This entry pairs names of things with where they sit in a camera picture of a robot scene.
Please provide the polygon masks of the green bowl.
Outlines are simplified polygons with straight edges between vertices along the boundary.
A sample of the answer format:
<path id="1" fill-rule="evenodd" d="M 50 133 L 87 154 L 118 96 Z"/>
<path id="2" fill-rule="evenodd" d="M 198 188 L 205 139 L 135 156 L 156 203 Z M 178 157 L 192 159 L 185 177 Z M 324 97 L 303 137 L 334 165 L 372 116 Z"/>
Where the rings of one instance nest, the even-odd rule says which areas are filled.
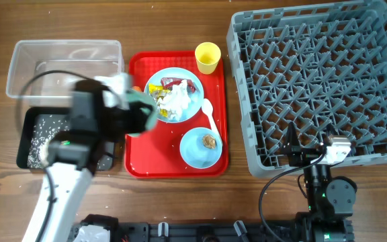
<path id="1" fill-rule="evenodd" d="M 138 137 L 157 125 L 158 110 L 155 100 L 147 93 L 131 89 L 127 95 L 129 104 L 126 134 Z"/>

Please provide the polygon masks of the white rice pile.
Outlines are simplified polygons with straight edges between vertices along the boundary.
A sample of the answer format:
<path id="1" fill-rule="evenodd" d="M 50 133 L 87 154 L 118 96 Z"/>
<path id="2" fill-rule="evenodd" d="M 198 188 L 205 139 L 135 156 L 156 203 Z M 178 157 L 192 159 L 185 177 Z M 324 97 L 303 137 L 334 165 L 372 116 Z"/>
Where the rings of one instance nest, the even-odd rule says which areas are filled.
<path id="1" fill-rule="evenodd" d="M 35 119 L 28 153 L 27 166 L 41 169 L 48 165 L 48 144 L 54 136 L 69 129 L 68 118 L 63 114 L 40 114 Z"/>

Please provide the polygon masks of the brown food lump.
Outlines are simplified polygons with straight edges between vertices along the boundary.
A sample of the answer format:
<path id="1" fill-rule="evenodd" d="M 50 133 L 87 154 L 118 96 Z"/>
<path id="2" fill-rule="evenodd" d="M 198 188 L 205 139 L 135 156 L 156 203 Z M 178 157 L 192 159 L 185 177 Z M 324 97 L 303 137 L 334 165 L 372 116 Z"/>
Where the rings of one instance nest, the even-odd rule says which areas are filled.
<path id="1" fill-rule="evenodd" d="M 207 149 L 216 148 L 216 139 L 211 134 L 206 134 L 205 136 L 203 136 L 202 142 Z"/>

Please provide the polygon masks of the white tissue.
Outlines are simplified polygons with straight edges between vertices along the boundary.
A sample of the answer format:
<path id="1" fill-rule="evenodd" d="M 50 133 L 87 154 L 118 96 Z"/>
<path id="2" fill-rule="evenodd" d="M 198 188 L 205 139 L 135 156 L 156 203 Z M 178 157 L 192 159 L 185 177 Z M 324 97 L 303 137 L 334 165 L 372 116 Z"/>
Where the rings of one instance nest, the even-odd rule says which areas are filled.
<path id="1" fill-rule="evenodd" d="M 168 120 L 180 121 L 183 112 L 191 103 L 191 98 L 188 94 L 187 79 L 182 79 L 180 84 L 172 86 L 171 91 L 163 97 L 157 99 L 157 107 L 160 115 Z"/>

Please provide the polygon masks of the orange carrot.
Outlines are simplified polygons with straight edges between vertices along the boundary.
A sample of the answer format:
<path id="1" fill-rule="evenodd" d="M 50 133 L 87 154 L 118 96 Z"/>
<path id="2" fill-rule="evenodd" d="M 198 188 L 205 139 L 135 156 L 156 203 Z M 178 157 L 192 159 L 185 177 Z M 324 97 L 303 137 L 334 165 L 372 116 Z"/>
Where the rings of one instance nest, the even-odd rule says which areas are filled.
<path id="1" fill-rule="evenodd" d="M 143 90 L 139 86 L 132 87 L 134 91 L 143 92 Z"/>

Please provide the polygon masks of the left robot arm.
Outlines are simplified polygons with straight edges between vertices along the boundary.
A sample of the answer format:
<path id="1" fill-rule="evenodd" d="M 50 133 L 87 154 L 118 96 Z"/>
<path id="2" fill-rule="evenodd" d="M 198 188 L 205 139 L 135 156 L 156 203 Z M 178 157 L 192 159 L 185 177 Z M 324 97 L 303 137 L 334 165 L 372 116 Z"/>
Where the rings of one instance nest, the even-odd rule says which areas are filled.
<path id="1" fill-rule="evenodd" d="M 155 125 L 157 108 L 145 94 L 130 89 L 118 98 L 120 107 L 107 107 L 107 91 L 108 86 L 92 79 L 75 84 L 70 126 L 48 143 L 45 176 L 24 241 L 66 241 L 105 144 Z"/>

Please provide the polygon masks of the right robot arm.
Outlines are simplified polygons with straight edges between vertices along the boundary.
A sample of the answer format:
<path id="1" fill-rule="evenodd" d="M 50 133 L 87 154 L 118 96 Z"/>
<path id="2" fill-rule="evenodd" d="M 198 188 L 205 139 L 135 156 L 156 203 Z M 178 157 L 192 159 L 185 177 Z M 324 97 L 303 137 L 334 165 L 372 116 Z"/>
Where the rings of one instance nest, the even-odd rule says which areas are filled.
<path id="1" fill-rule="evenodd" d="M 309 209 L 296 214 L 291 227 L 293 241 L 350 242 L 355 240 L 353 225 L 347 218 L 353 215 L 357 185 L 344 176 L 333 177 L 331 167 L 344 161 L 351 142 L 337 135 L 331 125 L 327 137 L 317 148 L 303 148 L 293 122 L 288 124 L 281 154 L 290 165 L 302 169 L 305 196 Z"/>

